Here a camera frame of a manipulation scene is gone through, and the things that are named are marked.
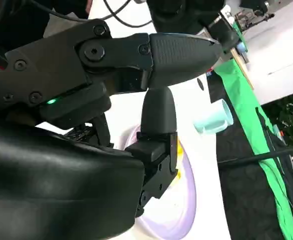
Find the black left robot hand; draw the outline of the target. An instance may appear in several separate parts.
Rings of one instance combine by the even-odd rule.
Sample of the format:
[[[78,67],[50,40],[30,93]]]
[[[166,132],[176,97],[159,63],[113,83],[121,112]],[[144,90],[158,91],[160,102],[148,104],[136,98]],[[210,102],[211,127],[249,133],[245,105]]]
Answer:
[[[225,0],[147,0],[158,33],[196,35],[208,28],[226,4]]]

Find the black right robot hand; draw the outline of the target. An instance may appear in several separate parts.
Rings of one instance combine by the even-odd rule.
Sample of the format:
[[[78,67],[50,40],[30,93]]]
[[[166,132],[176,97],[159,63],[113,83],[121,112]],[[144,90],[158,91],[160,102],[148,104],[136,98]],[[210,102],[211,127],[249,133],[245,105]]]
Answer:
[[[93,19],[6,53],[0,240],[100,240],[130,229],[177,176],[171,85],[220,57],[185,33],[113,38]]]

